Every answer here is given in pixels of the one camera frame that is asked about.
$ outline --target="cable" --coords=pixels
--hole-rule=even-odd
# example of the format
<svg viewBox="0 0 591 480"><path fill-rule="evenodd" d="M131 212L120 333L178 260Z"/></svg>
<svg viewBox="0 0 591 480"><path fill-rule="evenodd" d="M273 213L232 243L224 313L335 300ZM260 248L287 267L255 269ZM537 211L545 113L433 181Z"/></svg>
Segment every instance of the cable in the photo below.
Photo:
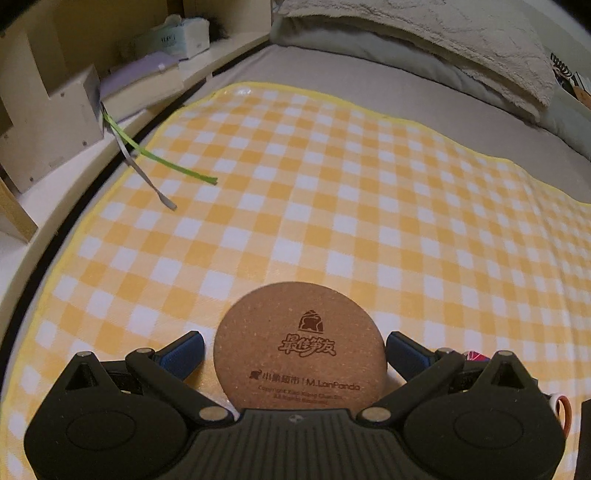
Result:
<svg viewBox="0 0 591 480"><path fill-rule="evenodd" d="M562 425L564 438L568 438L570 433L570 427L573 422L573 407L570 404L569 398L566 395L563 395L562 393L554 393L550 395L548 403L550 403L550 408L552 408L554 415L556 415L556 418ZM564 421L562 421L560 418L560 404L562 404L562 407L564 409Z"/></svg>

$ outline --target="round cork coaster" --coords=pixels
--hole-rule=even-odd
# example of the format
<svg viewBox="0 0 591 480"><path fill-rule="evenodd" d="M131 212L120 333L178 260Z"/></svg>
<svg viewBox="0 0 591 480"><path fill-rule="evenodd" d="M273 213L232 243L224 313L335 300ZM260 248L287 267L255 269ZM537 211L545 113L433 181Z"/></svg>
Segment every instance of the round cork coaster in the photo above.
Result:
<svg viewBox="0 0 591 480"><path fill-rule="evenodd" d="M243 408L348 408L384 392L384 342L371 317L312 283L261 287L235 303L213 347L217 377Z"/></svg>

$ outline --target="cardboard box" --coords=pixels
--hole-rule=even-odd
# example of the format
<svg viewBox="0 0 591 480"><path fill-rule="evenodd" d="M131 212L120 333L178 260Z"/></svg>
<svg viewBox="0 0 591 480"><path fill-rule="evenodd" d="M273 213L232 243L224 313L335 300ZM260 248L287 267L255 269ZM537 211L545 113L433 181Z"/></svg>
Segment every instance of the cardboard box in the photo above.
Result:
<svg viewBox="0 0 591 480"><path fill-rule="evenodd" d="M143 33L120 47L125 60L138 60L163 51L178 60L193 58L209 48L209 22L204 18L169 15L162 25Z"/></svg>
<svg viewBox="0 0 591 480"><path fill-rule="evenodd" d="M582 88L573 87L574 94L577 96L579 102L581 102L585 107L591 109L591 95L585 92Z"/></svg>

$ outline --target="white wall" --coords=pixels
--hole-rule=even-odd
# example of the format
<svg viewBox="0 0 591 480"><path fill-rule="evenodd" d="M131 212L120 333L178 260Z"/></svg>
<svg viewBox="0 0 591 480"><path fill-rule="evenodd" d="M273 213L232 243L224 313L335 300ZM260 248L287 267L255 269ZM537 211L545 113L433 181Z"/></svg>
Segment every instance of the white wall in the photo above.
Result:
<svg viewBox="0 0 591 480"><path fill-rule="evenodd" d="M526 14L544 47L572 71L591 77L591 35L552 0L513 0Z"/></svg>

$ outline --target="yellow checkered cloth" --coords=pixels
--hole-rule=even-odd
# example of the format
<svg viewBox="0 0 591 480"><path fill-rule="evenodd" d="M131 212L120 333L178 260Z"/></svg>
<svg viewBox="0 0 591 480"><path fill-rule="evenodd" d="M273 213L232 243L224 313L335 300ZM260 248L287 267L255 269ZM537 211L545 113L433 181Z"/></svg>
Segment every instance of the yellow checkered cloth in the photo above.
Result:
<svg viewBox="0 0 591 480"><path fill-rule="evenodd" d="M141 158L178 210L129 170L86 216L18 353L0 478L33 478L24 432L77 351L122 359L199 330L207 360L189 383L227 402L216 326L247 292L286 280L349 296L384 337L515 351L544 392L573 402L556 478L573 477L591 397L589 205L422 125L272 84L231 85L178 111L150 149L219 185Z"/></svg>

